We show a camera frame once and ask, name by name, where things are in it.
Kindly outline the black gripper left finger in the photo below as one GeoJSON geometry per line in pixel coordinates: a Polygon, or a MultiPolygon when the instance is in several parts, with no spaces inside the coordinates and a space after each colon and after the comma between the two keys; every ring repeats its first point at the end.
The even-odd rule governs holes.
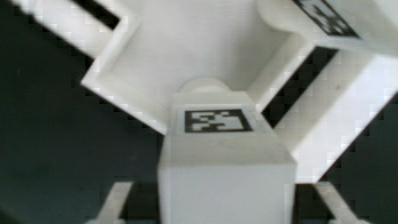
{"type": "Polygon", "coordinates": [[[153,186],[116,182],[101,209],[85,224],[158,224],[158,197],[153,186]]]}

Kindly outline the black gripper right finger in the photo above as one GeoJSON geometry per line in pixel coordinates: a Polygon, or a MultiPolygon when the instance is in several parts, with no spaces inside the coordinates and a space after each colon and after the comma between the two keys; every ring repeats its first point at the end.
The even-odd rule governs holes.
{"type": "Polygon", "coordinates": [[[371,224],[355,215],[331,182],[297,185],[291,224],[371,224]]]}

